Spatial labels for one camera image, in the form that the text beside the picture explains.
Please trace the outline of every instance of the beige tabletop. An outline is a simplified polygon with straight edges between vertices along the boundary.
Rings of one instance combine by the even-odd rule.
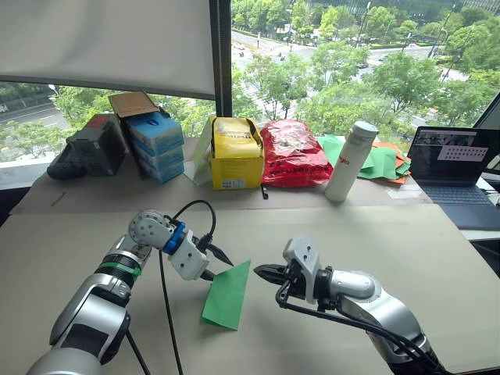
[[[184,157],[189,160],[197,138],[187,138]],[[141,180],[134,161],[126,156],[113,177],[86,176],[77,180],[53,180],[45,173],[12,210],[21,213],[120,213],[144,207],[179,209],[194,199],[207,199],[216,209],[282,209],[330,205],[324,185],[279,189],[270,187],[264,200],[259,189],[214,191],[210,183],[198,187],[185,175],[159,184]],[[402,187],[358,179],[345,205],[413,205],[430,199],[410,177]]]
[[[133,215],[15,215],[0,228],[2,373],[23,374],[48,350],[55,318]],[[196,234],[209,226],[207,212],[183,218]],[[214,243],[236,264],[251,259],[253,268],[282,263],[296,234],[310,238],[323,267],[378,277],[413,311],[448,370],[500,365],[499,279],[436,205],[221,210]],[[168,264],[166,277],[186,375],[390,373],[364,332],[280,309],[277,286],[254,273],[238,332],[200,322],[208,282],[183,281]],[[152,373],[177,373],[156,254],[128,309]],[[126,342],[104,371],[141,373]]]

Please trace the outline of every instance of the laptop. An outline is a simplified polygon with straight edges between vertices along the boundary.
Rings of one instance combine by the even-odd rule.
[[[476,182],[499,153],[500,130],[418,127],[408,157],[413,179],[460,229],[500,230],[500,208]]]

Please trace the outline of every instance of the white water bottle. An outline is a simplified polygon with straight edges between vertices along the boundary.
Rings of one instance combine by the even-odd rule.
[[[378,130],[370,123],[354,123],[325,189],[325,195],[332,202],[343,202],[347,197],[377,134]]]

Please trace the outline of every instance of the window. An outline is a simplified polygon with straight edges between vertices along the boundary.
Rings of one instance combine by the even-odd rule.
[[[471,127],[500,90],[500,18],[465,3],[233,0],[234,115],[365,120],[403,151],[418,126]]]
[[[118,91],[0,82],[0,189],[30,186],[58,155],[66,138],[96,113],[111,113],[108,95]],[[181,123],[186,137],[199,135],[215,102],[151,95]]]

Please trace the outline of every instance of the sticker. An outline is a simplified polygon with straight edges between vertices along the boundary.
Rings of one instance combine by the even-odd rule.
[[[244,178],[238,178],[234,180],[222,180],[222,189],[241,189],[246,185],[246,180]]]
[[[443,146],[437,160],[455,162],[482,162],[488,147]]]

